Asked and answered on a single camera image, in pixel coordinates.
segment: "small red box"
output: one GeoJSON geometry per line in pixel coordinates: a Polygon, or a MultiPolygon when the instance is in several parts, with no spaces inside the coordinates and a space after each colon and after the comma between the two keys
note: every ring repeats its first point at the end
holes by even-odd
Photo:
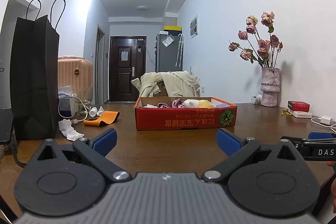
{"type": "Polygon", "coordinates": [[[288,108],[293,111],[309,112],[310,105],[305,102],[288,101],[288,108]]]}
{"type": "Polygon", "coordinates": [[[236,124],[237,106],[213,97],[141,97],[135,104],[137,130],[184,130],[233,127],[236,124]],[[144,108],[147,104],[171,105],[175,99],[208,100],[213,105],[226,103],[228,107],[214,108],[144,108]]]}

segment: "lavender cloth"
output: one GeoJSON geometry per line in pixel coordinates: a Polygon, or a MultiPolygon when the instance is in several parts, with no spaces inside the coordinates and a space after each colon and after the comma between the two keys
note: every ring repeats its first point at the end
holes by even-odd
{"type": "Polygon", "coordinates": [[[228,104],[220,104],[220,105],[217,105],[216,107],[229,107],[230,105],[228,105],[228,104]]]}
{"type": "Polygon", "coordinates": [[[159,104],[157,105],[157,108],[170,108],[170,106],[167,105],[166,103],[159,103],[159,104]]]}
{"type": "Polygon", "coordinates": [[[173,101],[172,107],[175,107],[175,108],[184,108],[185,105],[184,105],[184,102],[183,102],[182,99],[176,99],[175,101],[173,101]]]}

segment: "wall picture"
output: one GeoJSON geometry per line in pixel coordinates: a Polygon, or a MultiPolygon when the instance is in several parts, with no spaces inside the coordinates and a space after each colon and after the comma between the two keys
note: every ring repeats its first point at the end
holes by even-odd
{"type": "Polygon", "coordinates": [[[198,15],[195,16],[195,18],[192,20],[190,24],[190,35],[191,35],[191,38],[198,35],[198,15]]]}

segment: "refrigerator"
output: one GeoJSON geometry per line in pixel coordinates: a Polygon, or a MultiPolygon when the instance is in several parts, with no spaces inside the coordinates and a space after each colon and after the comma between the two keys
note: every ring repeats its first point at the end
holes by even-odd
{"type": "Polygon", "coordinates": [[[179,51],[180,37],[178,36],[178,34],[172,35],[174,41],[169,46],[166,47],[163,44],[163,41],[167,39],[167,37],[168,35],[166,34],[158,34],[156,37],[155,72],[182,71],[183,62],[181,62],[181,66],[179,66],[180,58],[178,60],[177,66],[175,66],[177,53],[179,51]]]}

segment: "human hand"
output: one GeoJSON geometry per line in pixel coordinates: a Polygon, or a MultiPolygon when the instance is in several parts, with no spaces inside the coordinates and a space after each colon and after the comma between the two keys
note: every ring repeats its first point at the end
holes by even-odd
{"type": "MultiPolygon", "coordinates": [[[[327,161],[327,165],[332,167],[334,162],[335,161],[327,161]]],[[[333,196],[333,206],[334,206],[333,213],[336,213],[336,180],[333,181],[330,191],[331,195],[333,196]]]]}

